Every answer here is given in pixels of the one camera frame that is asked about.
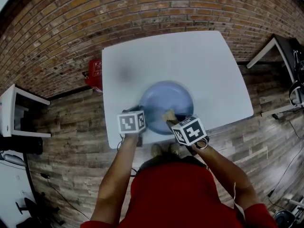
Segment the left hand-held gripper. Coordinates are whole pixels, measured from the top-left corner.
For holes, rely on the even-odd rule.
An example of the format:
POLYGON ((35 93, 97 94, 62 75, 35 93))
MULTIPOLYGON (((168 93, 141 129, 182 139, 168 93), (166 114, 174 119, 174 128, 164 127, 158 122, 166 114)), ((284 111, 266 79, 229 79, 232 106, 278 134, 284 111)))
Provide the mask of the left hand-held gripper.
POLYGON ((117 115, 119 134, 141 133, 146 129, 144 117, 145 107, 142 105, 124 109, 117 115))

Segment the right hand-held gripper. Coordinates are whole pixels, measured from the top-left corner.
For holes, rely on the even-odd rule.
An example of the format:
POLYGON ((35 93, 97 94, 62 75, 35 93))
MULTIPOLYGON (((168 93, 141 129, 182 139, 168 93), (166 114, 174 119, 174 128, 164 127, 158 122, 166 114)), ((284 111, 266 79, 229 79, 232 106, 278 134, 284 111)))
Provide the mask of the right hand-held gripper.
POLYGON ((167 120, 166 124, 171 128, 179 144, 198 149, 205 149, 209 144, 209 138, 201 120, 194 115, 178 114, 177 119, 167 120))

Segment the beige noodle clump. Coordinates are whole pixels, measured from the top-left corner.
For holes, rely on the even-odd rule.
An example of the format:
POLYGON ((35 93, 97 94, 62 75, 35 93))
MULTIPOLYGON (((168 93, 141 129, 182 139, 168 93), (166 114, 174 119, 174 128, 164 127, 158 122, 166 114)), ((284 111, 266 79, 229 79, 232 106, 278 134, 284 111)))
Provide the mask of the beige noodle clump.
POLYGON ((175 116, 175 112, 173 109, 170 109, 168 111, 166 111, 163 115, 162 115, 162 119, 163 121, 175 121, 177 120, 176 116, 175 116))

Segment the big blue plate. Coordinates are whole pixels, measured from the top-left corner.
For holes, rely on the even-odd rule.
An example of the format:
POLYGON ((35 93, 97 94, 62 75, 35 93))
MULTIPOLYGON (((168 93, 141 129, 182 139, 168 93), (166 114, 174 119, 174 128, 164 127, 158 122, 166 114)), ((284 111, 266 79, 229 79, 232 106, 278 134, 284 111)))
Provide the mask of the big blue plate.
POLYGON ((193 115, 194 105, 189 92, 173 81, 160 81, 150 86, 142 95, 139 105, 145 107, 144 116, 151 131, 161 135, 172 132, 162 115, 173 109, 175 114, 193 115))

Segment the person's right forearm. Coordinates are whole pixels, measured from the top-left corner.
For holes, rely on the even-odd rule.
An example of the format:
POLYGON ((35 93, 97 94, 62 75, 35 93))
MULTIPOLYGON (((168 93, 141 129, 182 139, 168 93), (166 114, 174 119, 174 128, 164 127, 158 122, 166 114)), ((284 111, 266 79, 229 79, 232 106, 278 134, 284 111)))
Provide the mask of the person's right forearm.
POLYGON ((243 210, 259 204, 260 200, 249 177, 233 162, 211 146, 192 149, 202 158, 223 188, 243 210))

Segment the person's left forearm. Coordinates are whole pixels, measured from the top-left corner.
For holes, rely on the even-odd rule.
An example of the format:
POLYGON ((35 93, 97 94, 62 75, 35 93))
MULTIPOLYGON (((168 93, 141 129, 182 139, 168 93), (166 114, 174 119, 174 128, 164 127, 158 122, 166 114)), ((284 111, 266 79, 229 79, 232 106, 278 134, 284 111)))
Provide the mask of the person's left forearm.
POLYGON ((99 186, 91 221, 117 225, 130 181, 138 134, 127 134, 99 186))

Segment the person's right shoe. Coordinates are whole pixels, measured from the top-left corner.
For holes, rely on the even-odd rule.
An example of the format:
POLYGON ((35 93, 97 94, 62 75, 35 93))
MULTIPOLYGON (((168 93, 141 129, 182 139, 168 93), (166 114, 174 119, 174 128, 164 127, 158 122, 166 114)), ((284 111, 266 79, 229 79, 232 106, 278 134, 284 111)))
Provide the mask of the person's right shoe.
POLYGON ((170 143, 168 147, 168 152, 180 156, 183 152, 183 148, 178 143, 170 143))

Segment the person's shoe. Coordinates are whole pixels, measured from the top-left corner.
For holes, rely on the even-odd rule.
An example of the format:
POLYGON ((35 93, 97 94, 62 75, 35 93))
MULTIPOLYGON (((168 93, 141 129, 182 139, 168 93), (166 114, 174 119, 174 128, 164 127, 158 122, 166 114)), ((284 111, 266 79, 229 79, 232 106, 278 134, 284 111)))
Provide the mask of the person's shoe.
POLYGON ((183 152, 183 148, 178 143, 170 143, 168 147, 168 152, 180 156, 183 152))
POLYGON ((155 143, 151 146, 151 156, 152 157, 162 156, 162 153, 163 153, 162 147, 159 144, 155 143))

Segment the person's left shoe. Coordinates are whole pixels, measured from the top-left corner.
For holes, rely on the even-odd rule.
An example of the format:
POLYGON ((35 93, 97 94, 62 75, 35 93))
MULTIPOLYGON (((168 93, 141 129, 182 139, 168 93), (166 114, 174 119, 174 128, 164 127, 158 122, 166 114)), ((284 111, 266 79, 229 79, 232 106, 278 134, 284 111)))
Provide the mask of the person's left shoe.
POLYGON ((163 153, 162 147, 159 144, 155 143, 151 146, 151 156, 152 157, 162 156, 162 153, 163 153))

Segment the person's dark trousers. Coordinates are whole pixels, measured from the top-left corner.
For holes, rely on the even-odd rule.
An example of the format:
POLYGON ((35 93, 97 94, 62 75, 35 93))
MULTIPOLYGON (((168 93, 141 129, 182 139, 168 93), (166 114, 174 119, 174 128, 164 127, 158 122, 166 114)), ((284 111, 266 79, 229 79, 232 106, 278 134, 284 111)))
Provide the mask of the person's dark trousers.
POLYGON ((187 164, 193 164, 200 166, 202 168, 206 168, 207 166, 203 164, 201 161, 199 161, 197 158, 193 156, 186 156, 184 158, 180 158, 178 155, 175 154, 169 154, 169 155, 158 155, 156 157, 153 157, 152 159, 144 162, 138 172, 143 171, 147 168, 155 167, 157 165, 161 164, 167 164, 167 163, 187 163, 187 164))

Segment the red fire extinguisher box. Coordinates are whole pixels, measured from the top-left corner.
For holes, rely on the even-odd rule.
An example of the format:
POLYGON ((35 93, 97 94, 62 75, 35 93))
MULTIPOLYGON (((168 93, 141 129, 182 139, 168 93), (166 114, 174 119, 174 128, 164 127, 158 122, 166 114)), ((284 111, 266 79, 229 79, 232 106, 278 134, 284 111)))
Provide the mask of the red fire extinguisher box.
POLYGON ((85 77, 85 84, 95 89, 96 91, 103 92, 102 84, 102 60, 93 59, 90 60, 88 66, 88 72, 83 72, 85 77))

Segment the white square table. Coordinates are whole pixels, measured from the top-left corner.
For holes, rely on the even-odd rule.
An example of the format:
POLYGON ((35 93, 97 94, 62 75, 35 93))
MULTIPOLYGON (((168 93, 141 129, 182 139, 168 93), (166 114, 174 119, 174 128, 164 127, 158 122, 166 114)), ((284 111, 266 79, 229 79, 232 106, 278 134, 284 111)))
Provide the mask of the white square table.
POLYGON ((238 65, 218 31, 180 32, 135 39, 102 51, 104 115, 108 143, 120 142, 117 115, 138 105, 161 81, 185 88, 206 130, 253 114, 238 65))

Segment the person's red shirt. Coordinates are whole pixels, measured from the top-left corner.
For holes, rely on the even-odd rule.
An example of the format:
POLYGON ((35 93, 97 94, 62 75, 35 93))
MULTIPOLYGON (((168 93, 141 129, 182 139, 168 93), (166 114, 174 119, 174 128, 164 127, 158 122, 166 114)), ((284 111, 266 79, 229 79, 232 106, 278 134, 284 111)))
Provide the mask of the person's red shirt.
POLYGON ((147 168, 133 179, 129 207, 118 225, 87 221, 80 228, 278 228, 264 204, 244 214, 221 203, 206 168, 173 162, 147 168))

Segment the black box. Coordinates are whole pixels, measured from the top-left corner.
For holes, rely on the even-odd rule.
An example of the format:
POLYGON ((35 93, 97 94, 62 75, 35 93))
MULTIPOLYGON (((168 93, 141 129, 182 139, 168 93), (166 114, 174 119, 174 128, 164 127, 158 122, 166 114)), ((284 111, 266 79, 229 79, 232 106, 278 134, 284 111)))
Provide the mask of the black box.
POLYGON ((40 155, 43 153, 43 140, 40 137, 0 135, 0 151, 8 150, 40 155))

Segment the small white side table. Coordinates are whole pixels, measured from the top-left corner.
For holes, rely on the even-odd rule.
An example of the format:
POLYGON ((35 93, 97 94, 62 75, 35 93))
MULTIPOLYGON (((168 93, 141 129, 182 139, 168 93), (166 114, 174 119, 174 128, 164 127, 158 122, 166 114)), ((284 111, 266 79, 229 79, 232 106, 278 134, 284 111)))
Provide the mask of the small white side table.
POLYGON ((41 137, 51 138, 50 133, 35 133, 25 132, 15 129, 15 106, 16 95, 19 94, 35 102, 50 105, 50 101, 29 93, 21 88, 18 88, 15 84, 12 84, 1 96, 0 96, 0 133, 3 137, 27 136, 27 137, 41 137))

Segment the black office chair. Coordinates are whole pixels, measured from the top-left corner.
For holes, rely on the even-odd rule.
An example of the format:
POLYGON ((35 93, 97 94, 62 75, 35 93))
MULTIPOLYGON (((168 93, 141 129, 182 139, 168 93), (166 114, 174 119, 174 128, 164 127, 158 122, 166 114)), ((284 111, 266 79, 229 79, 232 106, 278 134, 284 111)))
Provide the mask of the black office chair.
POLYGON ((41 193, 38 204, 29 198, 24 198, 25 206, 20 207, 17 202, 15 202, 21 215, 24 211, 28 211, 30 217, 25 221, 16 225, 16 228, 53 228, 53 223, 62 226, 65 222, 64 220, 58 220, 54 214, 57 214, 60 211, 59 207, 53 208, 48 206, 43 197, 45 193, 41 193))

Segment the dark round bin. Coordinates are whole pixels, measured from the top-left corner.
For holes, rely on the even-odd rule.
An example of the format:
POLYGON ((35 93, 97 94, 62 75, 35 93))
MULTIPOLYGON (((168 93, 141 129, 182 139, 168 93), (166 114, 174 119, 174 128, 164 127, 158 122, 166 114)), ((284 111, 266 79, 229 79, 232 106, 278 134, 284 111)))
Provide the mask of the dark round bin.
POLYGON ((291 228, 296 222, 294 214, 288 210, 281 210, 274 215, 278 228, 291 228))

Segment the white frame dark top table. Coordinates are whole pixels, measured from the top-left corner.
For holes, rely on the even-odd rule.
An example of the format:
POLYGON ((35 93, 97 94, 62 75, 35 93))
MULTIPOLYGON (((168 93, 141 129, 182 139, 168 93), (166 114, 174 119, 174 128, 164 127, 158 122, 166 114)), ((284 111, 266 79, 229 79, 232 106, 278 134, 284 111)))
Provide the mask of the white frame dark top table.
POLYGON ((278 49, 288 71, 287 78, 291 80, 292 85, 289 88, 289 104, 262 112, 262 117, 304 108, 304 50, 297 39, 274 34, 261 51, 247 63, 247 68, 250 69, 257 64, 273 47, 278 49))

